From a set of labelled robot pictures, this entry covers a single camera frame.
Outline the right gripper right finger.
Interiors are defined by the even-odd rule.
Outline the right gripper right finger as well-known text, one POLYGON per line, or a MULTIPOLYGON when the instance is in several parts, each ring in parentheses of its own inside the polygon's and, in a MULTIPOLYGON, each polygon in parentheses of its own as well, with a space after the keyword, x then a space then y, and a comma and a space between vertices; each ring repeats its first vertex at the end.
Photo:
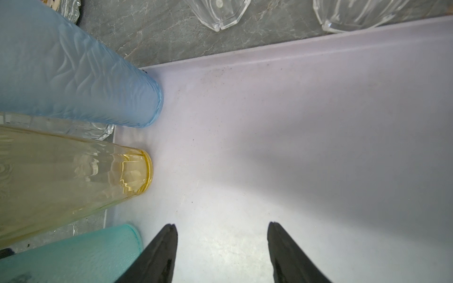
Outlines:
POLYGON ((279 223, 269 223, 267 240, 276 283, 330 282, 279 223))

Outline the clear faceted glass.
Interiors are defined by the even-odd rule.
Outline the clear faceted glass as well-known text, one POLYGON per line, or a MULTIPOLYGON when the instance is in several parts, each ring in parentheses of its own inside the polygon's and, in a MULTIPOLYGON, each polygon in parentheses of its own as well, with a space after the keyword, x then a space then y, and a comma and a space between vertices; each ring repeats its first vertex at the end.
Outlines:
POLYGON ((197 19, 215 32, 236 25, 251 0, 185 0, 197 19))
POLYGON ((313 10, 329 33, 374 28, 393 19, 408 0, 314 0, 313 10))

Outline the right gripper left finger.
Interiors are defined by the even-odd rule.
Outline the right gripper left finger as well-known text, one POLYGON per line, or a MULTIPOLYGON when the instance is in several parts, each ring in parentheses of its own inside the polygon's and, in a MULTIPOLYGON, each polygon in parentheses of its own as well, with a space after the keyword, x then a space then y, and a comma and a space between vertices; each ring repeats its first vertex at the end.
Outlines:
POLYGON ((176 225, 165 225, 117 283, 170 283, 178 247, 176 225))

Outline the teal frosted cup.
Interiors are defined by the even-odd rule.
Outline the teal frosted cup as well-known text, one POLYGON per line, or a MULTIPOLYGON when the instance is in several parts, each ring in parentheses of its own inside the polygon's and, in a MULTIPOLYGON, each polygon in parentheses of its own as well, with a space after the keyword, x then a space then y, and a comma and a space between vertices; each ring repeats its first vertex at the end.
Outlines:
POLYGON ((132 225, 101 229, 1 260, 3 283, 114 283, 143 252, 132 225))

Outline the blue frosted cup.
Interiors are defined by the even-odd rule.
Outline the blue frosted cup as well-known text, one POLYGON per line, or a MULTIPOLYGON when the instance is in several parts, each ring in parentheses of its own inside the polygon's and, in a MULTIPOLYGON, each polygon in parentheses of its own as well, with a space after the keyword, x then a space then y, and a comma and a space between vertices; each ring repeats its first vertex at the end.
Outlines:
POLYGON ((163 104, 145 71, 42 2, 1 2, 3 112, 146 127, 163 104))

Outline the yellow transparent cup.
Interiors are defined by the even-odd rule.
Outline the yellow transparent cup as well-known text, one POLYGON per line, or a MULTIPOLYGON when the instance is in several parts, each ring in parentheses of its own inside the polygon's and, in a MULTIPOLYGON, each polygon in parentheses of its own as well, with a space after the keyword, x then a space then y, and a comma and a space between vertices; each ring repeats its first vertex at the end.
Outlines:
POLYGON ((144 150, 1 127, 1 246, 85 218, 144 193, 144 150))

